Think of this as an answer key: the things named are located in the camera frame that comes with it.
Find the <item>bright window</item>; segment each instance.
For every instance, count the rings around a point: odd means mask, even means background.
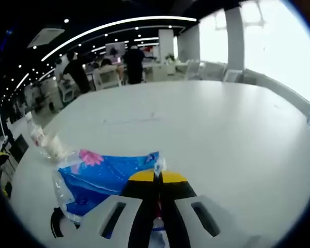
[[[242,4],[245,67],[310,101],[310,39],[293,13],[279,0],[260,0],[259,8],[255,1]]]
[[[228,44],[224,10],[200,20],[200,59],[227,63]]]

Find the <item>white table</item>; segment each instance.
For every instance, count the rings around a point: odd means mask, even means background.
[[[310,197],[305,116],[270,90],[220,82],[156,82],[80,96],[46,127],[61,140],[113,156],[160,151],[168,169],[228,210],[238,227],[272,240]],[[52,239],[52,170],[30,147],[13,179],[11,204],[40,241]]]

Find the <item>blue plastic bag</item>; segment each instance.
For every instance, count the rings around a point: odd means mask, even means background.
[[[58,170],[74,198],[67,212],[83,216],[110,195],[120,195],[133,174],[154,168],[158,158],[159,152],[113,157],[81,150],[74,165]]]

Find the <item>table surface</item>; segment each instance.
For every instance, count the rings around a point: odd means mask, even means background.
[[[73,101],[45,131],[53,129],[70,148],[113,156],[160,151],[169,170],[231,213],[242,231],[273,241],[310,198],[306,117],[266,88],[188,81],[101,90]],[[53,239],[53,170],[31,146],[13,178],[13,209],[42,242]]]

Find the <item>man in black clothes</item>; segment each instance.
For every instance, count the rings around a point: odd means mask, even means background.
[[[79,62],[78,59],[73,59],[74,53],[70,52],[67,54],[67,59],[69,61],[68,65],[65,67],[63,71],[63,75],[70,74],[72,79],[78,85],[81,93],[87,93],[91,90],[89,85],[86,73],[83,69],[82,64]]]
[[[124,55],[124,62],[127,65],[129,84],[141,83],[143,77],[143,60],[145,54],[136,45],[132,45]]]

